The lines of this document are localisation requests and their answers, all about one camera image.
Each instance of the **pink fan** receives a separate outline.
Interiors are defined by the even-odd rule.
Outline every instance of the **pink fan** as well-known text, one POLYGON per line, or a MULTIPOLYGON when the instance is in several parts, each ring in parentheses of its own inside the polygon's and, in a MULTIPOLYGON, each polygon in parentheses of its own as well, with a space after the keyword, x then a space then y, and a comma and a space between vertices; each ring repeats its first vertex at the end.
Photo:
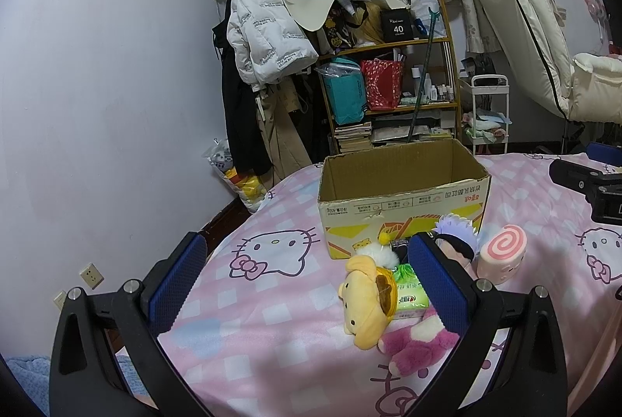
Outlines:
POLYGON ((605 20, 607 19, 607 13, 605 6, 601 0, 584 0, 587 4, 587 9, 592 15, 592 20, 598 24, 598 34, 600 36, 601 45, 604 43, 603 39, 603 27, 605 27, 605 20))

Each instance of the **white puffer jacket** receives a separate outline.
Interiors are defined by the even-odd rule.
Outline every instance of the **white puffer jacket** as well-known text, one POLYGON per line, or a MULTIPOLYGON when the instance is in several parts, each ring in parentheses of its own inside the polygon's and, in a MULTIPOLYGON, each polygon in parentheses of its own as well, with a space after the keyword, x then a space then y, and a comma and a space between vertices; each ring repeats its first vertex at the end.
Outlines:
POLYGON ((318 58, 283 0, 231 0, 227 40, 235 50, 240 78, 255 92, 318 58))

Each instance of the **white chair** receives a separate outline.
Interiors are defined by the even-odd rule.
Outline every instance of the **white chair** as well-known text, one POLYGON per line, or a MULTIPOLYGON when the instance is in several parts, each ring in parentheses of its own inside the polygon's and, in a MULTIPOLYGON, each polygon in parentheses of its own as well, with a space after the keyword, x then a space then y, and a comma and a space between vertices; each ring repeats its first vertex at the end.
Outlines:
POLYGON ((518 85, 569 121, 622 124, 622 62, 570 58, 549 0, 481 0, 518 85))

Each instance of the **bookshelf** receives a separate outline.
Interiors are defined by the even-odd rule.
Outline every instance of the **bookshelf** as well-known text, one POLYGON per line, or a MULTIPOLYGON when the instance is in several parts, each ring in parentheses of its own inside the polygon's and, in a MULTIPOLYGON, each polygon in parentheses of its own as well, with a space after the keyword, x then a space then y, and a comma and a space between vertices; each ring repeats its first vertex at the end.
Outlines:
MULTIPOLYGON (((461 139, 461 124, 462 124, 462 113, 460 109, 460 82, 459 82, 459 67, 456 62, 456 55, 453 48, 453 39, 452 39, 452 31, 449 26, 449 18, 447 17, 447 8, 444 0, 439 0, 440 12, 443 18, 443 22, 445 23, 445 27, 447 30, 447 36, 443 38, 434 38, 433 47, 440 48, 440 56, 442 57, 442 65, 430 65, 429 72, 430 73, 444 73, 446 79, 446 85, 451 85, 453 87, 453 92, 455 96, 455 100, 452 102, 431 102, 430 104, 424 104, 420 107, 421 117, 425 116, 426 110, 432 109, 440 109, 440 110, 455 110, 455 128, 453 135, 458 140, 461 139)), ((427 46, 428 40, 410 40, 406 42, 396 42, 396 43, 383 43, 382 45, 372 45, 372 46, 362 46, 360 48, 352 48, 348 50, 343 50, 334 55, 322 55, 319 58, 319 62, 326 62, 331 60, 334 57, 348 57, 352 60, 362 59, 362 58, 373 58, 374 56, 382 55, 387 53, 393 48, 401 48, 404 49, 406 46, 422 46, 422 50, 425 52, 425 46, 427 46)), ((337 153, 340 153, 339 143, 337 141, 335 135, 335 129, 338 127, 335 123, 335 118, 330 106, 330 102, 328 101, 328 96, 326 93, 326 87, 324 86, 324 82, 320 77, 320 85, 321 91, 324 97, 324 104, 326 106, 326 111, 328 113, 328 123, 330 125, 330 133, 333 141, 334 149, 337 153)), ((363 117, 362 123, 371 121, 374 117, 380 115, 390 115, 392 113, 396 114, 406 114, 409 112, 413 112, 415 110, 414 106, 398 106, 393 110, 367 110, 365 112, 365 116, 363 117)))

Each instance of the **wall socket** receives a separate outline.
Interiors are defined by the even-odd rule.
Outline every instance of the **wall socket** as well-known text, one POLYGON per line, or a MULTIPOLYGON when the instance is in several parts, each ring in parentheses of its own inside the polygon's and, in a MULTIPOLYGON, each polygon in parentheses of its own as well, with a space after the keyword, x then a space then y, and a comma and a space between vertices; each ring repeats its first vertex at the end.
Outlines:
POLYGON ((56 298, 54 298, 52 301, 54 301, 54 304, 58 307, 60 311, 63 311, 63 304, 65 303, 65 299, 67 299, 67 293, 65 291, 60 291, 56 295, 56 298))
POLYGON ((86 282, 86 285, 91 287, 91 289, 94 289, 100 283, 104 282, 104 277, 93 263, 88 265, 84 270, 80 271, 80 276, 86 282))

